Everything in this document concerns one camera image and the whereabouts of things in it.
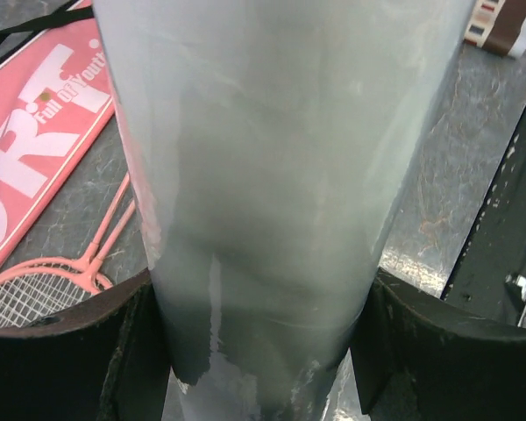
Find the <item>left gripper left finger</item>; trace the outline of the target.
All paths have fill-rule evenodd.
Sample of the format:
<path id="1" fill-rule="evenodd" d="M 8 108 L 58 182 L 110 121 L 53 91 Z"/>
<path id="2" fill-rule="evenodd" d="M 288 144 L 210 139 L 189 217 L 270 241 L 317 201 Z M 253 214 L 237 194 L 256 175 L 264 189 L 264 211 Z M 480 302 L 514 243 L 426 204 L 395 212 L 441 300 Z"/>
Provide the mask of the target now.
<path id="1" fill-rule="evenodd" d="M 160 420 L 170 359 L 150 274 L 0 329 L 0 420 Z"/>

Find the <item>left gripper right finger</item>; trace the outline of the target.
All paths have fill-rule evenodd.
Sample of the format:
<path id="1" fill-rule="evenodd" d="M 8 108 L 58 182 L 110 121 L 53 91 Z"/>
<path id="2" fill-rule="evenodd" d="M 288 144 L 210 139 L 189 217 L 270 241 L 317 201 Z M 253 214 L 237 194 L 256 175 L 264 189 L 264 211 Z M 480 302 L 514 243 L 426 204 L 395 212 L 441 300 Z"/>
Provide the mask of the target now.
<path id="1" fill-rule="evenodd" d="M 379 270 L 352 336 L 362 412 L 404 375 L 422 420 L 526 420 L 526 329 L 459 310 Z"/>

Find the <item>orange patchwork cloth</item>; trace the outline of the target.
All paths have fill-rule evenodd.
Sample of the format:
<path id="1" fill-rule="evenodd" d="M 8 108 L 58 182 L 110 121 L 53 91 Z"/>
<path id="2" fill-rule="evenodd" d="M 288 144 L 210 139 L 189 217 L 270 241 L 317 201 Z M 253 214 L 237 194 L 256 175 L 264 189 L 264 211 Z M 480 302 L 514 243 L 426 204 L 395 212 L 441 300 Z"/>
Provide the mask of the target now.
<path id="1" fill-rule="evenodd" d="M 478 0 L 464 42 L 500 57 L 520 58 L 526 51 L 526 0 Z"/>

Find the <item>white shuttlecock tube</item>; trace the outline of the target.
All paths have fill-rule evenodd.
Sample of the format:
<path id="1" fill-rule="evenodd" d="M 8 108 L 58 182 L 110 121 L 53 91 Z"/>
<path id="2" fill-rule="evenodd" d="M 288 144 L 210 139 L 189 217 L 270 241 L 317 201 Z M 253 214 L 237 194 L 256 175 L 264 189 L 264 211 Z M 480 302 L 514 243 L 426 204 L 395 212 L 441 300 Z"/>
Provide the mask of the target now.
<path id="1" fill-rule="evenodd" d="M 469 1 L 96 1 L 187 420 L 319 420 Z"/>

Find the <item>pink racket bag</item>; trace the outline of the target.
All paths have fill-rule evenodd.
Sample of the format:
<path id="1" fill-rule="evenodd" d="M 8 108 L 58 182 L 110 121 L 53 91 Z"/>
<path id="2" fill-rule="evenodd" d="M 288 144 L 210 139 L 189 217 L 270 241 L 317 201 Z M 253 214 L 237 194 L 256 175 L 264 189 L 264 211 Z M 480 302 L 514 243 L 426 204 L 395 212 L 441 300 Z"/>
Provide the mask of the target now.
<path id="1" fill-rule="evenodd" d="M 91 3 L 0 64 L 0 267 L 114 112 Z"/>

